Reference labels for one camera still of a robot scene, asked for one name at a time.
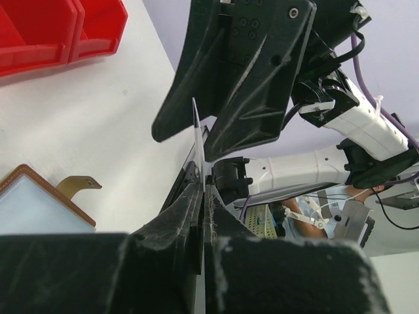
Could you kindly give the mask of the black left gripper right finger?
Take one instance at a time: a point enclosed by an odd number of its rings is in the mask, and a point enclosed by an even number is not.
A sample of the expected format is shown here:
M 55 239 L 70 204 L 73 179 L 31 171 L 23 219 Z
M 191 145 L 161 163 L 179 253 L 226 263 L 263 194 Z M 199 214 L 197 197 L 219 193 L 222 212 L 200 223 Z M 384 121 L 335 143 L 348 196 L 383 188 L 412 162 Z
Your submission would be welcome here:
M 352 241 L 262 239 L 209 185 L 204 206 L 207 313 L 389 313 L 372 263 Z

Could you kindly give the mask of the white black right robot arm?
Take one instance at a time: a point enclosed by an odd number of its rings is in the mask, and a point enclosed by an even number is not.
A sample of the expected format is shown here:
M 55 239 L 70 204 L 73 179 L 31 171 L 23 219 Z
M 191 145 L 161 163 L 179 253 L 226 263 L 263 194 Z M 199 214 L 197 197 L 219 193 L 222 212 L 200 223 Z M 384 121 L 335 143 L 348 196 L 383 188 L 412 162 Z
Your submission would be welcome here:
M 391 181 L 417 163 L 418 144 L 342 72 L 364 42 L 335 53 L 370 19 L 359 1 L 193 1 L 153 139 L 193 126 L 197 165 L 213 162 L 228 202 L 266 203 L 336 184 L 367 189 Z M 342 142 L 294 156 L 232 156 L 278 140 L 294 114 L 339 132 Z

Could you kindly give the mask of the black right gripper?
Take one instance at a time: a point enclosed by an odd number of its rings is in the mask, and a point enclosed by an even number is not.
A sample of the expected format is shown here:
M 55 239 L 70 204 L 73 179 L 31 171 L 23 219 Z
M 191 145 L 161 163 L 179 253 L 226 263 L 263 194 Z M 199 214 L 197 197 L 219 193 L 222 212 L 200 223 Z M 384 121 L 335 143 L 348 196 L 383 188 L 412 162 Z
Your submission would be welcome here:
M 352 34 L 356 18 L 359 28 L 372 20 L 355 0 L 269 1 L 269 5 L 268 28 L 205 142 L 207 161 L 277 140 L 306 45 L 335 48 Z

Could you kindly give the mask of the brown leather card holder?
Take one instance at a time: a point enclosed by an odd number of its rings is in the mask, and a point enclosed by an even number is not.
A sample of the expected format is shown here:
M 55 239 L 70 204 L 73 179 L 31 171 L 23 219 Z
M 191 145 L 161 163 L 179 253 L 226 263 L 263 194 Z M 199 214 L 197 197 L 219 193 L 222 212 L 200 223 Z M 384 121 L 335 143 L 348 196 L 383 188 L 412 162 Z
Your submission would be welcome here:
M 101 188 L 89 176 L 69 176 L 53 186 L 21 164 L 1 181 L 1 235 L 94 233 L 96 222 L 72 198 Z

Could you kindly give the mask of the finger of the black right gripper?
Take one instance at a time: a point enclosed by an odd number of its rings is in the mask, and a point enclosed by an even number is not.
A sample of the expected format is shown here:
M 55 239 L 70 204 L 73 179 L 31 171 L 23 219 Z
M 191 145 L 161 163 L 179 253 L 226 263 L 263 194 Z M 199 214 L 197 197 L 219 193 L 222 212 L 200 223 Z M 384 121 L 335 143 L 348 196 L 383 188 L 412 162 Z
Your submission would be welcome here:
M 192 1 L 187 33 L 172 85 L 151 128 L 159 143 L 193 125 L 192 101 L 201 118 L 215 106 L 215 78 L 225 31 L 219 1 Z

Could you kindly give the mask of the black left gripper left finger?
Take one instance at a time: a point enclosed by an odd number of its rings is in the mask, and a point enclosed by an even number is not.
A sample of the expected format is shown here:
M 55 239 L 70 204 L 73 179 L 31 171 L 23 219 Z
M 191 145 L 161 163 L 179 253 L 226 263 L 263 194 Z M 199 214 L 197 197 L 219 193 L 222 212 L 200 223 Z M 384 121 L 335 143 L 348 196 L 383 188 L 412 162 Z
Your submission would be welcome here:
M 193 313 L 202 185 L 131 234 L 1 238 L 2 313 Z

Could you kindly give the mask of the silver card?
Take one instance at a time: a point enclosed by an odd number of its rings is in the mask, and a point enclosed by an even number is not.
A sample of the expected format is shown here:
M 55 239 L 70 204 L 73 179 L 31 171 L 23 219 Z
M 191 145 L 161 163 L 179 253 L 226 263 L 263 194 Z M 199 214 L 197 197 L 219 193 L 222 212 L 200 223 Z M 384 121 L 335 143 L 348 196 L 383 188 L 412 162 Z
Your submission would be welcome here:
M 192 98 L 192 113 L 193 113 L 193 124 L 194 124 L 194 147 L 196 152 L 196 165 L 198 168 L 198 178 L 202 186 L 202 190 L 205 191 L 205 171 L 204 171 L 204 140 L 202 137 L 202 129 L 200 125 L 200 117 L 198 114 L 198 108 L 196 100 Z

